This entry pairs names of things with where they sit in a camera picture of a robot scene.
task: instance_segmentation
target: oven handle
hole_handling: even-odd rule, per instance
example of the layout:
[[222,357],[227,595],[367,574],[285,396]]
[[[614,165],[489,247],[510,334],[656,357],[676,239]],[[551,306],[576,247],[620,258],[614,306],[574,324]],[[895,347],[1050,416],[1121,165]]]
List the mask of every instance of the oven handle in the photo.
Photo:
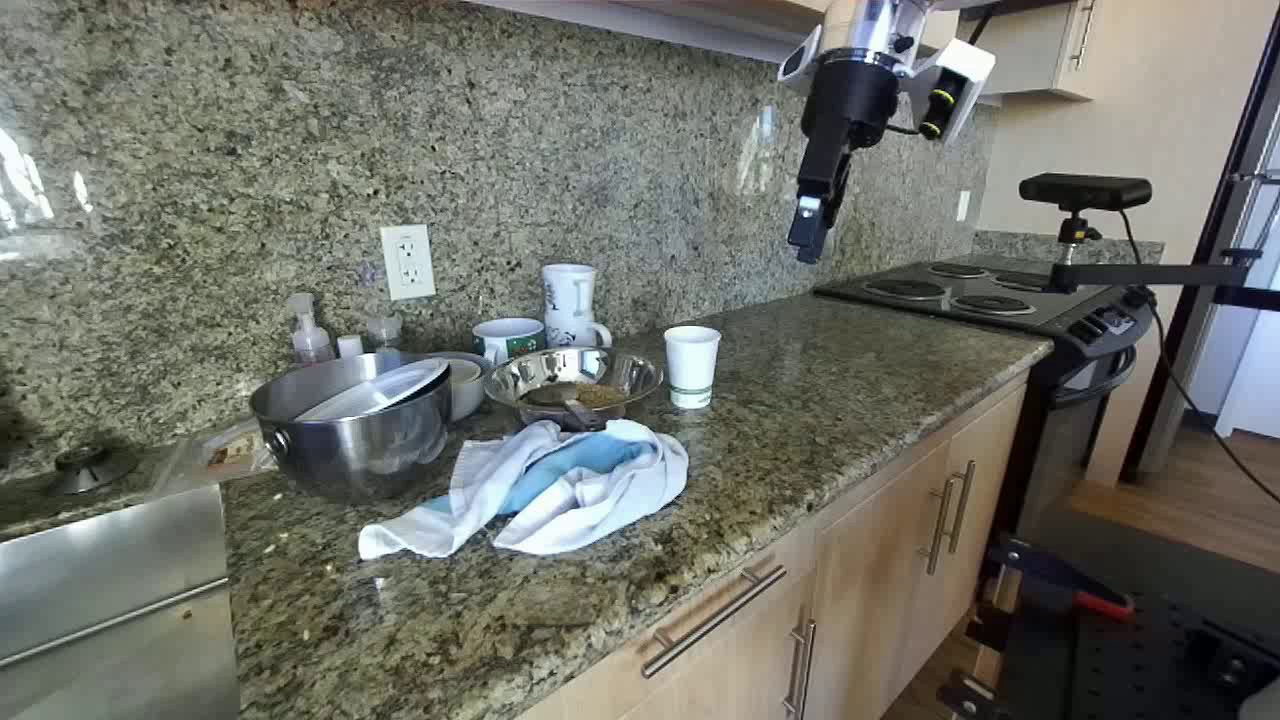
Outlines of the oven handle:
[[1121,347],[1115,361],[1112,361],[1112,375],[1084,388],[1084,393],[1055,393],[1055,403],[1084,403],[1084,399],[1095,399],[1095,396],[1109,396],[1112,388],[1121,388],[1137,369],[1137,347]]

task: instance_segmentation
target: electrical outlet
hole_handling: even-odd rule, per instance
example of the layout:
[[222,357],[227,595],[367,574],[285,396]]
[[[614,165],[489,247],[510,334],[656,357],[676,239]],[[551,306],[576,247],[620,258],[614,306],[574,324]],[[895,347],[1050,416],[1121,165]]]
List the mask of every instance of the electrical outlet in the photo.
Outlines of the electrical outlet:
[[389,224],[382,235],[392,301],[435,296],[430,224]]
[[968,201],[971,201],[968,191],[957,197],[957,224],[968,219]]

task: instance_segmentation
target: dish towel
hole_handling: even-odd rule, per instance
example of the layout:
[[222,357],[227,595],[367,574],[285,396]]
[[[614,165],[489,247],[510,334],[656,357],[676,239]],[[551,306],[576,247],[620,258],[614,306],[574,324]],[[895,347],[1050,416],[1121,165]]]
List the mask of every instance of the dish towel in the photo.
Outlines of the dish towel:
[[671,506],[688,484],[688,451],[631,420],[604,432],[529,426],[510,441],[468,441],[450,497],[359,527],[359,561],[415,554],[453,557],[491,518],[511,524],[497,550],[566,557]]

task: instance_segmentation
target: wooden floor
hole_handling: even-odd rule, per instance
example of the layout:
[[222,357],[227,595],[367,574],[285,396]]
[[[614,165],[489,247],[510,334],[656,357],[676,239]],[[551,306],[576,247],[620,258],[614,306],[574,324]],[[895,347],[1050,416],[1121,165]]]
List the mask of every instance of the wooden floor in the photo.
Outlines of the wooden floor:
[[[1280,441],[1235,432],[1228,444],[1280,492]],[[1084,484],[1067,506],[1087,518],[1280,574],[1280,506],[1251,487],[1205,430],[1184,430],[1167,465],[1143,484]],[[978,646],[957,633],[889,708],[889,720],[949,720],[938,690],[953,667],[968,667],[971,657]]]

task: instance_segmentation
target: cabinet handle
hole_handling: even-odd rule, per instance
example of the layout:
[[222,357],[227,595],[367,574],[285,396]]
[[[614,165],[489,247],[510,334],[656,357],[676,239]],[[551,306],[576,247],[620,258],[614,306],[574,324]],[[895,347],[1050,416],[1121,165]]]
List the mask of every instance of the cabinet handle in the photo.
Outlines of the cabinet handle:
[[691,625],[691,633],[685,636],[670,636],[662,633],[662,651],[654,660],[640,666],[640,678],[654,680],[662,678],[670,666],[676,666],[691,646],[702,646],[706,636],[714,636],[721,625],[730,625],[737,611],[745,611],[756,595],[763,595],[772,584],[779,584],[788,576],[783,564],[772,564],[768,574],[745,570],[745,589],[721,604],[708,619]]
[[964,473],[959,473],[957,519],[953,519],[953,527],[949,527],[949,554],[953,554],[953,557],[957,557],[957,550],[959,550],[959,527],[964,527],[964,518],[968,518],[971,473],[978,473],[978,465],[968,460]]
[[939,497],[938,502],[938,519],[931,519],[931,539],[928,539],[928,564],[925,564],[925,574],[931,576],[938,574],[938,557],[946,554],[946,527],[949,527],[949,508],[953,508],[953,481],[946,484],[946,492],[931,492],[931,497]]
[[791,629],[788,720],[806,720],[806,708],[808,708],[813,641],[815,641],[815,619],[808,611],[801,611],[801,619]]

